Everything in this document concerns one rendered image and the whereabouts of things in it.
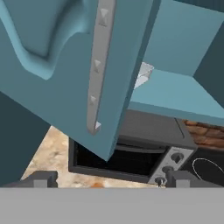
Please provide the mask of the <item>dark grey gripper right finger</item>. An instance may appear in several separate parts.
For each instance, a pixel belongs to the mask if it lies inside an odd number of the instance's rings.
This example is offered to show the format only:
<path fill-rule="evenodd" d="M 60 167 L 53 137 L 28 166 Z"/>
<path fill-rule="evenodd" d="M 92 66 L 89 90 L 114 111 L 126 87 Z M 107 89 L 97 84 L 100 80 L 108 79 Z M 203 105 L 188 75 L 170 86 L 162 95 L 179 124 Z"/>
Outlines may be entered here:
<path fill-rule="evenodd" d="M 189 171 L 168 171 L 166 173 L 166 187 L 176 188 L 210 188 L 219 187 L 211 182 L 200 180 L 192 175 Z"/>

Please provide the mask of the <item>clear tupperware container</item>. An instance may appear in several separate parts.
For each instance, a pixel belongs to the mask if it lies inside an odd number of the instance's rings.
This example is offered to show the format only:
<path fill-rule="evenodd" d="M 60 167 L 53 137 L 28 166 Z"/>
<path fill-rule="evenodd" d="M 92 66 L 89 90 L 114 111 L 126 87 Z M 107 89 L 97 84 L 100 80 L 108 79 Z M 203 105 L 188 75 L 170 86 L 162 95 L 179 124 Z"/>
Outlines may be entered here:
<path fill-rule="evenodd" d="M 138 88 L 143 85 L 151 76 L 154 66 L 143 62 L 140 66 L 138 76 L 134 88 Z"/>

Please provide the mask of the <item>teal wall cabinet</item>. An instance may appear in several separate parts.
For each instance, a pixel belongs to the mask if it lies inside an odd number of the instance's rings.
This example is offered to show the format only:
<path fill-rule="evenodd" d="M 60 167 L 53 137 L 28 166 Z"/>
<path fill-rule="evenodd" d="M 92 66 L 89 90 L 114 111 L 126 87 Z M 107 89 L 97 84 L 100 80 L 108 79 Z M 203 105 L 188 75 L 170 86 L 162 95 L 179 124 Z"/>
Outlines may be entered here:
<path fill-rule="evenodd" d="M 224 11 L 215 0 L 157 1 L 143 57 L 154 69 L 129 107 L 224 126 Z"/>

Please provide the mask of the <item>black hob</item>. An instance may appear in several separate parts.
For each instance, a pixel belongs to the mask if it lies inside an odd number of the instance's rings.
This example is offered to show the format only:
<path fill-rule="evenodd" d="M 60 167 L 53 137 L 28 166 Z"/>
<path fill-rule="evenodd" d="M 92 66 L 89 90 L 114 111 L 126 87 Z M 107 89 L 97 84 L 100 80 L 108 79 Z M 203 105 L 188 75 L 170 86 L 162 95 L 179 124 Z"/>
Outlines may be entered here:
<path fill-rule="evenodd" d="M 198 148 L 182 166 L 182 170 L 224 187 L 224 150 Z"/>

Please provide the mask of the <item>dark teal cabinet side panel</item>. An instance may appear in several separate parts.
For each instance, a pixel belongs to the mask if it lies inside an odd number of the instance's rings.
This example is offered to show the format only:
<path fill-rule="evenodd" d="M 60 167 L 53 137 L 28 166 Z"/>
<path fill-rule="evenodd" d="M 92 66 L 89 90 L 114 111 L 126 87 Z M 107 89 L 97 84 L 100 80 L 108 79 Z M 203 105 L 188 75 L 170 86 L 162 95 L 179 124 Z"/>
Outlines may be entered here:
<path fill-rule="evenodd" d="M 49 128 L 0 91 L 0 186 L 21 179 Z"/>

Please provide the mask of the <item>grey toaster oven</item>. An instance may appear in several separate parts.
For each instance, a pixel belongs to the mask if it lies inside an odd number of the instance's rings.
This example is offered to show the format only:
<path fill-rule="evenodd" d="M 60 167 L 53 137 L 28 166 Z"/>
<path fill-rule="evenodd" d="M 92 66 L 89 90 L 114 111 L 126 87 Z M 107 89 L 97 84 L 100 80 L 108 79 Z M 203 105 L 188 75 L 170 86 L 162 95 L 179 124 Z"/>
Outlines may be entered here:
<path fill-rule="evenodd" d="M 196 150 L 187 127 L 178 118 L 129 109 L 111 158 L 105 161 L 71 139 L 68 170 L 163 186 L 165 169 L 182 168 Z"/>

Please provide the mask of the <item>teal cabinet door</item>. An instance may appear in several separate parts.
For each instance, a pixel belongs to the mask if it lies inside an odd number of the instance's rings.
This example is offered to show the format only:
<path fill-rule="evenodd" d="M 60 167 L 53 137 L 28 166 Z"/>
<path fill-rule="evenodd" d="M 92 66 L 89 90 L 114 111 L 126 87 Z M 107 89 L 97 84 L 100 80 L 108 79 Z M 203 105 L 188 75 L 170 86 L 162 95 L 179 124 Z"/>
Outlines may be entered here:
<path fill-rule="evenodd" d="M 98 0 L 0 0 L 0 91 L 107 160 L 116 147 L 158 14 L 157 0 L 116 0 L 97 121 L 87 128 Z"/>

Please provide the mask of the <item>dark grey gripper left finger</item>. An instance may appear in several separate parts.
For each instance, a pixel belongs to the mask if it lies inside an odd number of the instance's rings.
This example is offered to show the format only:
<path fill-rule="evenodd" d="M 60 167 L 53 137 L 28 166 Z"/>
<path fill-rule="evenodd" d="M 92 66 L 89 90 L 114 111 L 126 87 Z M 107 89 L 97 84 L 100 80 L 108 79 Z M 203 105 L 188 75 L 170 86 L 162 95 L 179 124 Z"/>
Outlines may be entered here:
<path fill-rule="evenodd" d="M 56 171 L 35 171 L 30 176 L 18 182 L 9 183 L 4 187 L 10 188 L 57 188 L 58 173 Z"/>

